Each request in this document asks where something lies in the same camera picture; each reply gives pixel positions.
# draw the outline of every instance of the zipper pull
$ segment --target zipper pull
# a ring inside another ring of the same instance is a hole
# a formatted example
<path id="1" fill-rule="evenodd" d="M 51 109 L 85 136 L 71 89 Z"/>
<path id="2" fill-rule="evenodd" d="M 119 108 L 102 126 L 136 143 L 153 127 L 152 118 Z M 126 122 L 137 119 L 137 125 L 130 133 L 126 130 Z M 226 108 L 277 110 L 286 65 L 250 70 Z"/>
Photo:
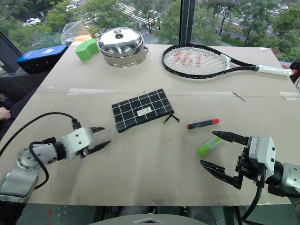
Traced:
<path id="1" fill-rule="evenodd" d="M 174 116 L 173 113 L 171 112 L 171 113 L 169 114 L 168 118 L 164 121 L 164 124 L 165 124 L 171 117 L 173 117 L 174 119 L 176 119 L 177 122 L 180 121 L 180 119 L 178 119 L 176 116 Z"/>

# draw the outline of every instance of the table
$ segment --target table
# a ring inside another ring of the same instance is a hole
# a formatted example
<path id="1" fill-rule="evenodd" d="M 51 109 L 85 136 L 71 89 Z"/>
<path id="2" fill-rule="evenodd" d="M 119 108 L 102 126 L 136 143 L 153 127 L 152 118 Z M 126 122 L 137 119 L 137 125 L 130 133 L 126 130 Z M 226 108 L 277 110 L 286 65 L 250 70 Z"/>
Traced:
<path id="1" fill-rule="evenodd" d="M 204 159 L 225 167 L 226 173 L 233 175 L 237 157 L 243 150 L 242 145 L 223 142 L 206 155 L 198 156 L 197 147 L 213 137 L 213 130 L 271 135 L 277 147 L 277 160 L 299 163 L 295 141 L 300 124 L 295 117 L 300 109 L 299 99 L 286 101 L 278 94 L 278 91 L 296 91 L 288 78 L 247 71 L 211 81 L 181 79 L 165 71 L 159 63 L 160 54 L 167 47 L 148 45 L 147 59 L 127 69 L 107 65 L 101 55 L 80 62 L 74 52 L 76 46 L 65 52 L 15 120 L 0 147 L 24 123 L 54 111 L 75 116 L 84 127 L 105 127 L 96 138 L 112 142 L 84 159 L 48 165 L 50 179 L 33 192 L 30 202 L 106 206 L 250 204 L 256 190 L 252 181 L 244 179 L 242 190 L 237 190 L 201 167 L 199 160 Z M 240 60 L 245 60 L 242 54 L 245 51 L 251 56 L 250 63 L 279 65 L 269 49 L 217 49 Z M 180 123 L 170 119 L 163 124 L 164 118 L 160 118 L 119 134 L 111 105 L 159 88 L 165 90 Z M 225 94 L 230 91 L 244 101 Z M 186 129 L 188 123 L 212 118 L 220 118 L 221 122 Z M 71 131 L 70 121 L 61 116 L 35 122 L 19 134 L 0 158 L 0 177 L 14 167 L 16 152 L 21 147 Z M 259 203 L 283 204 L 289 200 L 264 190 Z"/>

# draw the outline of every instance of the racket handle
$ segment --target racket handle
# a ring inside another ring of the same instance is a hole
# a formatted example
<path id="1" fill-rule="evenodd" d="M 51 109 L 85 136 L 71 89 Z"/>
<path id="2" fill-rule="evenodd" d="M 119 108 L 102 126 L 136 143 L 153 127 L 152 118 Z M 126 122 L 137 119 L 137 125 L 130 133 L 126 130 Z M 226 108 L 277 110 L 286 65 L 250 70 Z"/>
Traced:
<path id="1" fill-rule="evenodd" d="M 261 72 L 261 73 L 267 73 L 267 74 L 275 74 L 275 75 L 279 75 L 279 76 L 292 75 L 291 69 L 268 67 L 268 66 L 263 66 L 263 65 L 256 65 L 256 71 Z"/>

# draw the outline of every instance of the plastic bag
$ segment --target plastic bag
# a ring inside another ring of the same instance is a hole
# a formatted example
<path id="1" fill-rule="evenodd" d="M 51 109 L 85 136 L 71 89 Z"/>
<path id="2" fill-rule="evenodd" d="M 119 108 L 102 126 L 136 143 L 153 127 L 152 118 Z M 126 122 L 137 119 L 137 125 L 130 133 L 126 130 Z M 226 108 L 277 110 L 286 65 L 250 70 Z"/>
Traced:
<path id="1" fill-rule="evenodd" d="M 92 39 L 81 21 L 70 22 L 65 25 L 61 34 L 61 43 L 67 45 L 73 41 L 86 41 Z"/>

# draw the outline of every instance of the blue box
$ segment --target blue box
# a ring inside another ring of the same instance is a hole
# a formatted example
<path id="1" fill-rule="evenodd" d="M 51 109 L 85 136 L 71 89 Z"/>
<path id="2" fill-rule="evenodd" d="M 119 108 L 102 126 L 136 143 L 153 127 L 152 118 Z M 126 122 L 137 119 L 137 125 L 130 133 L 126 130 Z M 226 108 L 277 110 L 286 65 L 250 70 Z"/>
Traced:
<path id="1" fill-rule="evenodd" d="M 51 70 L 67 48 L 67 45 L 59 45 L 32 50 L 24 53 L 20 58 L 18 58 L 17 63 L 27 73 Z"/>

